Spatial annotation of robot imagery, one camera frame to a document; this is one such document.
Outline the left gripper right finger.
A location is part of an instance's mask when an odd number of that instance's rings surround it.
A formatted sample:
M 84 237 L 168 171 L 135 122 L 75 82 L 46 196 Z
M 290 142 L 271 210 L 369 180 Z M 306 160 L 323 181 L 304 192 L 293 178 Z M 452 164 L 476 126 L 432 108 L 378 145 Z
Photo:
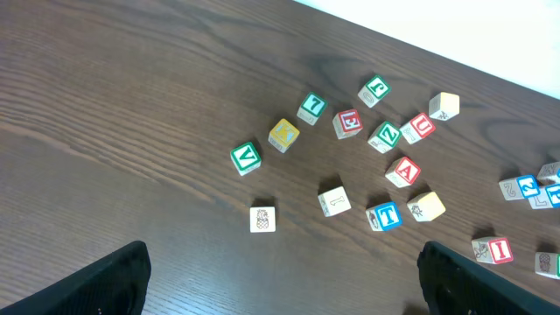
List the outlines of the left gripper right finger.
M 437 241 L 416 265 L 431 314 L 559 315 L 559 307 L 494 274 Z

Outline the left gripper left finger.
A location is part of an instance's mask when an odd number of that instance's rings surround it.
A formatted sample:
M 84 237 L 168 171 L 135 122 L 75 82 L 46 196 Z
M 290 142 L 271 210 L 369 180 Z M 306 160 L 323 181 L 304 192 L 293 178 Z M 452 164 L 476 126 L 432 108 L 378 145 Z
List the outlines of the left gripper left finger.
M 49 287 L 1 310 L 3 315 L 132 315 L 144 309 L 151 260 L 133 241 Z

